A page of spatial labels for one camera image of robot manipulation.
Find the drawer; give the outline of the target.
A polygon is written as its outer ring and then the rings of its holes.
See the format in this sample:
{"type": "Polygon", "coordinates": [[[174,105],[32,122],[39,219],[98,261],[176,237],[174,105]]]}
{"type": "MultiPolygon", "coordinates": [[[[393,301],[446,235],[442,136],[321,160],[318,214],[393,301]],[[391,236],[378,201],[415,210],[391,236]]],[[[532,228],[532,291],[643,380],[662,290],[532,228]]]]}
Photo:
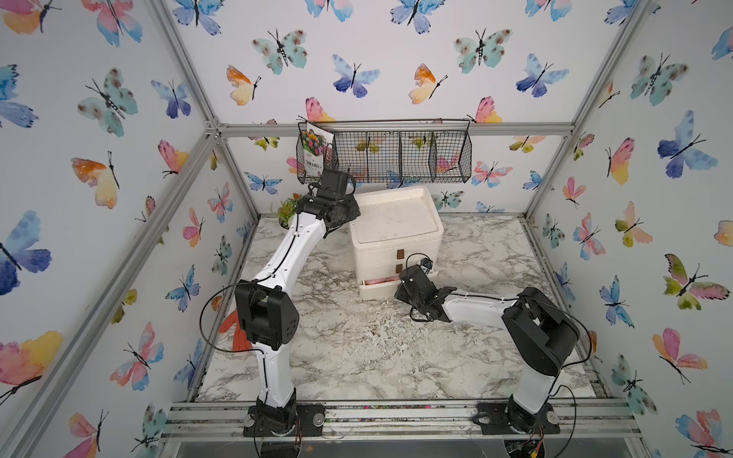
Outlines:
{"type": "Polygon", "coordinates": [[[434,232],[418,236],[362,242],[353,234],[352,244],[358,267],[395,267],[398,263],[403,264],[407,257],[414,253],[423,253],[436,261],[442,239],[443,234],[441,232],[434,232]]]}
{"type": "Polygon", "coordinates": [[[392,298],[401,284],[400,274],[395,269],[389,272],[387,268],[362,268],[356,269],[357,288],[359,296],[364,301],[383,300],[392,298]],[[364,281],[372,279],[387,278],[398,276],[396,282],[387,282],[386,284],[364,285],[364,281]]]}
{"type": "Polygon", "coordinates": [[[398,277],[412,265],[418,265],[430,277],[438,273],[437,262],[422,252],[403,252],[403,259],[362,260],[356,262],[358,282],[376,281],[398,277]]]}

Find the pink bag roll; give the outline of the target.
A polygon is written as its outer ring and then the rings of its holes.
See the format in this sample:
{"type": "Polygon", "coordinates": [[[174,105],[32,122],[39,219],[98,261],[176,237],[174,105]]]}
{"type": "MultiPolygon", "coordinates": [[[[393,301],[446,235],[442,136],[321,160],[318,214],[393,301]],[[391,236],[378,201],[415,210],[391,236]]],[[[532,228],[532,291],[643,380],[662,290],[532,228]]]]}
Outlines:
{"type": "Polygon", "coordinates": [[[386,284],[387,282],[396,282],[398,280],[399,280],[398,276],[391,276],[387,278],[367,280],[367,281],[364,281],[364,285],[386,284]]]}

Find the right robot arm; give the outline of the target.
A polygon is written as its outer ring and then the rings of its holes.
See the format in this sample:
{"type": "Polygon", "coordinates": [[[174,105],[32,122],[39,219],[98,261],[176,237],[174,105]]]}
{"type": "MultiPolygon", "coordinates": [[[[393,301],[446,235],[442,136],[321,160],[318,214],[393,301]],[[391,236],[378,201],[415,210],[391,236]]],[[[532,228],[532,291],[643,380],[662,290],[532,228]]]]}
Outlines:
{"type": "Polygon", "coordinates": [[[525,288],[515,299],[462,292],[451,286],[438,288],[422,267],[412,265],[400,273],[395,298],[428,323],[506,330],[524,363],[508,402],[511,413],[536,416],[541,412],[580,338],[572,319],[534,287],[525,288]]]}

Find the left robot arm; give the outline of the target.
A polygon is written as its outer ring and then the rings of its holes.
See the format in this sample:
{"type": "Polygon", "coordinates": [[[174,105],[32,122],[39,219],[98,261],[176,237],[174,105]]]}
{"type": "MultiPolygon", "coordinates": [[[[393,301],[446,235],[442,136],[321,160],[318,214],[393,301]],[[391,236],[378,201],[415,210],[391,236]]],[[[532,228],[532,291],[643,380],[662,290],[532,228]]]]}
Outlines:
{"type": "Polygon", "coordinates": [[[285,408],[294,398],[289,344],[300,322],[291,299],[307,260],[320,242],[360,216],[355,178],[326,169],[296,203],[288,231],[265,267],[252,280],[235,288],[240,328],[258,358],[258,400],[271,408],[285,408]]]}

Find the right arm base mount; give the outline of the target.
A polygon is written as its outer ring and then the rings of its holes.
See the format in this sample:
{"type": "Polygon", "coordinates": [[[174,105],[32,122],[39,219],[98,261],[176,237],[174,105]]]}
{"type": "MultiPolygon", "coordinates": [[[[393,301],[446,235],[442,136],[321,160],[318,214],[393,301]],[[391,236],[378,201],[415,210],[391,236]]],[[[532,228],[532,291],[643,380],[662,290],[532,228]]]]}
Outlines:
{"type": "Polygon", "coordinates": [[[502,402],[479,403],[471,421],[483,435],[559,434],[559,416],[549,403],[538,413],[521,408],[513,399],[502,402]]]}

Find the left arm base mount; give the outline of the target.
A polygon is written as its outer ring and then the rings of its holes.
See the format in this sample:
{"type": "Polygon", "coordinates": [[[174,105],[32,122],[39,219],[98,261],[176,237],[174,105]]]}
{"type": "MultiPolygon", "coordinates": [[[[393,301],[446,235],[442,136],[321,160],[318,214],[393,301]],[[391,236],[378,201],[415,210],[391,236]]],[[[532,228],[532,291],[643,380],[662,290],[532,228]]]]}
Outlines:
{"type": "Polygon", "coordinates": [[[320,437],[326,423],[326,408],[321,404],[290,403],[273,408],[257,402],[244,419],[243,437],[284,437],[297,434],[320,437]]]}

